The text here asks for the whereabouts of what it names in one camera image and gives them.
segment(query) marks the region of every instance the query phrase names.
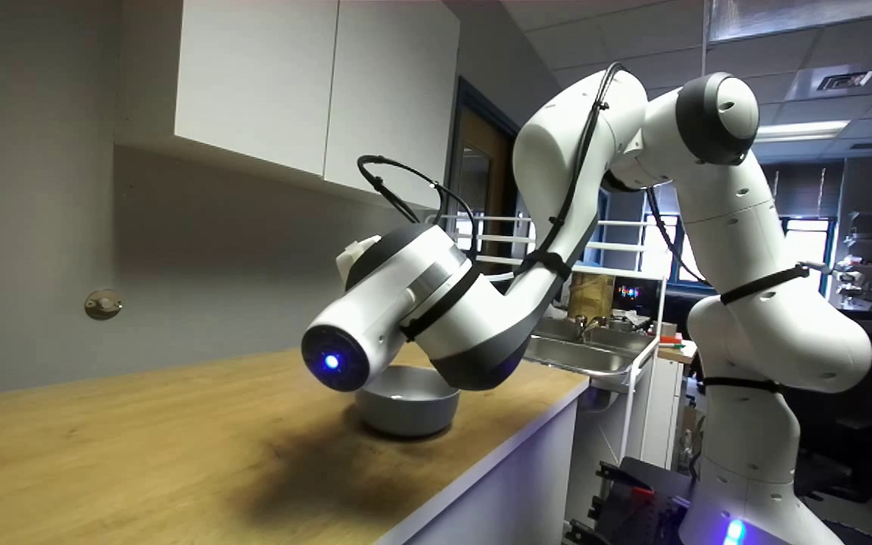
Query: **ceiling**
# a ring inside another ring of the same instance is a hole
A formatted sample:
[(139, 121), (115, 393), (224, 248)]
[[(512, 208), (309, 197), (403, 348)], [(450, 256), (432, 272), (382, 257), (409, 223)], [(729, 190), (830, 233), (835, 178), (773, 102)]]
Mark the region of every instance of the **ceiling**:
[(561, 89), (612, 62), (637, 74), (650, 98), (701, 74), (733, 74), (755, 89), (763, 125), (851, 121), (835, 139), (756, 144), (763, 165), (872, 159), (872, 79), (847, 93), (793, 90), (809, 71), (872, 71), (872, 18), (704, 47), (704, 3), (504, 0)]

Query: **metal bowl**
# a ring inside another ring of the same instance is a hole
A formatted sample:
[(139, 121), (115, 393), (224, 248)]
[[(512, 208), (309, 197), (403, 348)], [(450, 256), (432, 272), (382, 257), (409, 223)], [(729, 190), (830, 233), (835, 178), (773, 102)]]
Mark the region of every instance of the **metal bowl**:
[(356, 391), (356, 419), (383, 436), (436, 436), (450, 426), (461, 391), (436, 369), (387, 368)]

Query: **blue light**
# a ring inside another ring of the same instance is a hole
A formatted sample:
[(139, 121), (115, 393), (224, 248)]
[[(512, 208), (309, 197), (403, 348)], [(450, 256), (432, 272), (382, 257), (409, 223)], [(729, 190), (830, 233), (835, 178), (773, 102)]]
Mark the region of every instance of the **blue light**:
[(742, 543), (745, 543), (745, 523), (733, 517), (723, 545), (742, 545)]
[(339, 368), (341, 368), (341, 361), (339, 361), (337, 354), (325, 354), (321, 363), (325, 363), (328, 369), (339, 369)]

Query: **white cabinet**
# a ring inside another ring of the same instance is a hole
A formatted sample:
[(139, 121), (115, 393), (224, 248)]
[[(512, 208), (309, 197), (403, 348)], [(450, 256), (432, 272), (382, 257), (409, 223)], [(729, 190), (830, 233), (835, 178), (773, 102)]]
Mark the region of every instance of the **white cabinet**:
[(369, 152), (442, 178), (458, 39), (442, 0), (124, 0), (117, 144), (356, 190)]
[[(341, 0), (328, 181), (365, 189), (356, 155), (387, 155), (442, 181), (450, 144), (461, 22), (442, 0)], [(406, 200), (432, 189), (378, 171)]]

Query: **cabinet door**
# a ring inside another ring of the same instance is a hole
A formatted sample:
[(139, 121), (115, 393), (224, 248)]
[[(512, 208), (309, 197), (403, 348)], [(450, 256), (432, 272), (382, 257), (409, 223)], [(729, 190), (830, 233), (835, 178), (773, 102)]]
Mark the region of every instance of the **cabinet door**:
[[(448, 165), (461, 22), (442, 0), (341, 0), (325, 178), (363, 189), (356, 155), (387, 155), (442, 181)], [(409, 204), (432, 189), (378, 168)]]
[(178, 31), (172, 133), (321, 175), (337, 0), (184, 0)]

